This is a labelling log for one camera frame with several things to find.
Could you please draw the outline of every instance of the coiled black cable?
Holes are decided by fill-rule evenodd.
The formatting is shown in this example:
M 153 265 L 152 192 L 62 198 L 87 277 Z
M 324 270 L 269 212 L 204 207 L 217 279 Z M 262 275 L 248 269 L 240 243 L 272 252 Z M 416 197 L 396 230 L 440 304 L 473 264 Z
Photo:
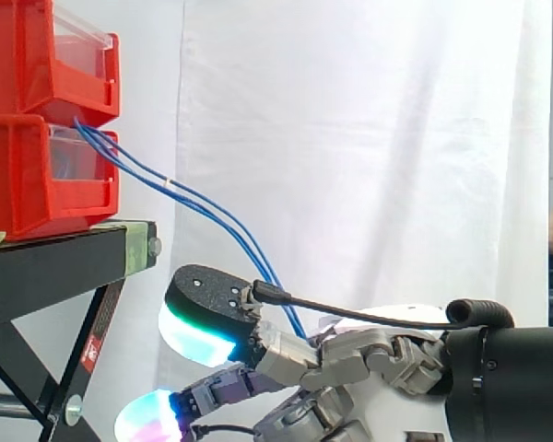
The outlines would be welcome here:
M 514 319 L 510 311 L 502 304 L 495 301 L 485 301 L 476 299 L 457 299 L 446 308 L 446 316 L 449 323 L 419 322 L 412 320 L 394 320 L 381 316 L 360 313 L 358 311 L 347 310 L 326 306 L 318 302 L 299 299 L 293 297 L 284 290 L 265 283 L 264 281 L 254 281 L 252 294 L 257 301 L 275 306 L 291 305 L 311 310 L 321 311 L 329 315 L 335 315 L 341 318 L 352 320 L 362 320 L 379 325 L 390 327 L 403 327 L 416 330 L 461 330 L 469 327 L 488 326 L 491 328 L 512 328 Z

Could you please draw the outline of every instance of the screw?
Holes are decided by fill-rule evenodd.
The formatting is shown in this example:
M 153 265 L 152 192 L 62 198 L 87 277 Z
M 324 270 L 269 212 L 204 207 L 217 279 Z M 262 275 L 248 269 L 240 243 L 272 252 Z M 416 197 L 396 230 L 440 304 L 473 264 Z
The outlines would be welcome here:
M 162 241 L 159 238 L 150 238 L 147 242 L 147 253 L 154 258 L 162 253 Z
M 76 425 L 82 417 L 82 398 L 75 394 L 65 403 L 65 423 L 68 426 Z

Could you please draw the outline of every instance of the black table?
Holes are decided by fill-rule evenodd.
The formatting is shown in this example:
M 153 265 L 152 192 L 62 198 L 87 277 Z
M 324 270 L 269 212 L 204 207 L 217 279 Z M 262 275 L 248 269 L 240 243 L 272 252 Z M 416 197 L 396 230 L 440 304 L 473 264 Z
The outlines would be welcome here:
M 156 225 L 111 221 L 89 232 L 25 243 L 0 244 L 0 416 L 33 419 L 40 442 L 96 442 L 81 404 L 98 361 L 124 279 L 156 264 Z M 94 290 L 56 381 L 12 320 Z

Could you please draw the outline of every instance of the red label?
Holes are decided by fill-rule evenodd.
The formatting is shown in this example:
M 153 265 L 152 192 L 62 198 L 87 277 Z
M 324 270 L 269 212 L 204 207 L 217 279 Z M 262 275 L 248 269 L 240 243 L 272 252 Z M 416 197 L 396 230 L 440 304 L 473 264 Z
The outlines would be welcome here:
M 88 338 L 88 342 L 82 352 L 80 362 L 90 374 L 94 371 L 94 366 L 99 358 L 100 347 L 102 346 L 102 340 L 95 337 L 93 334 Z

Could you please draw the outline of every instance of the black cable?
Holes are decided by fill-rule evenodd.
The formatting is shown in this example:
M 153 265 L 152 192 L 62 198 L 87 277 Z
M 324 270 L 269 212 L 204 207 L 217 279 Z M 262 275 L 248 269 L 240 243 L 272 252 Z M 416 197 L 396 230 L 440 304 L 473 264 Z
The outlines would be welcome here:
M 411 320 L 394 320 L 376 315 L 369 315 L 357 311 L 346 310 L 309 301 L 298 299 L 284 290 L 265 283 L 254 281 L 252 293 L 257 301 L 275 306 L 291 305 L 311 310 L 321 311 L 329 315 L 351 320 L 362 320 L 375 324 L 403 327 L 417 330 L 461 330 L 468 327 L 489 326 L 493 328 L 511 328 L 514 320 L 510 311 L 502 304 L 494 301 L 483 301 L 475 299 L 457 299 L 451 302 L 446 308 L 446 316 L 450 323 L 419 322 Z
M 239 425 L 193 425 L 191 429 L 196 434 L 196 440 L 202 439 L 204 436 L 209 433 L 214 433 L 216 431 L 230 431 L 232 433 L 244 433 L 245 435 L 255 436 L 256 433 L 251 428 L 246 426 Z

